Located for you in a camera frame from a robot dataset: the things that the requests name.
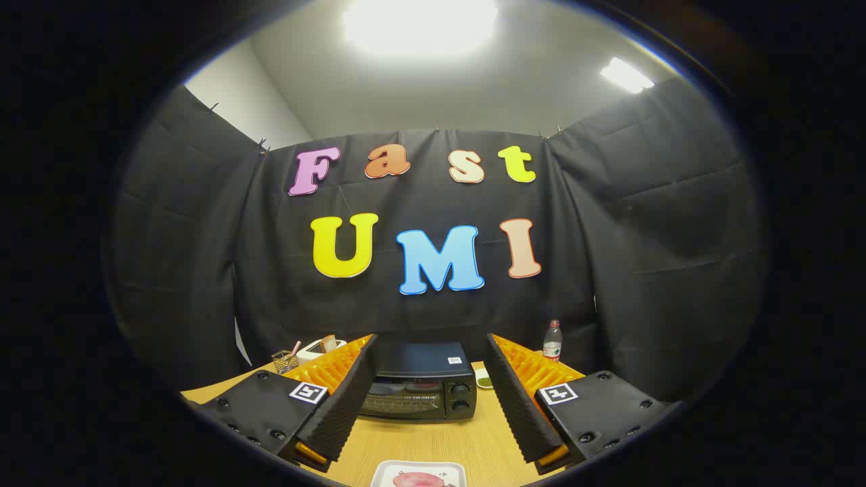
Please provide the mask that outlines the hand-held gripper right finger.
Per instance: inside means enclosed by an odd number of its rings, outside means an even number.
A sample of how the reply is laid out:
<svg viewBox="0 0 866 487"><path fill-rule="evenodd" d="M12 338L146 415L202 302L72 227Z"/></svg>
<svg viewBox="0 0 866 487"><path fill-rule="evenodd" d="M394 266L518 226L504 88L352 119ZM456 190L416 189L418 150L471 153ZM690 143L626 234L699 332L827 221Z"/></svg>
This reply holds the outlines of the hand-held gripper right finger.
<svg viewBox="0 0 866 487"><path fill-rule="evenodd" d="M525 462L542 475L610 455L681 409L613 372L582 374L492 333L484 364Z"/></svg>

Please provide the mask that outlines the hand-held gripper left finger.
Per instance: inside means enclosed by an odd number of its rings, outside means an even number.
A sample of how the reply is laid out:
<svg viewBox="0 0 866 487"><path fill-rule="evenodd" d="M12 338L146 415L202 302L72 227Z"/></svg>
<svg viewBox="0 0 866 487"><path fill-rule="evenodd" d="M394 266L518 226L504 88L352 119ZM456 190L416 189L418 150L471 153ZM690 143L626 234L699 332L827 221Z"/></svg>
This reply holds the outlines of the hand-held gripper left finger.
<svg viewBox="0 0 866 487"><path fill-rule="evenodd" d="M208 423L281 459L327 472L338 460L376 376L378 335L279 374L260 369L193 401Z"/></svg>

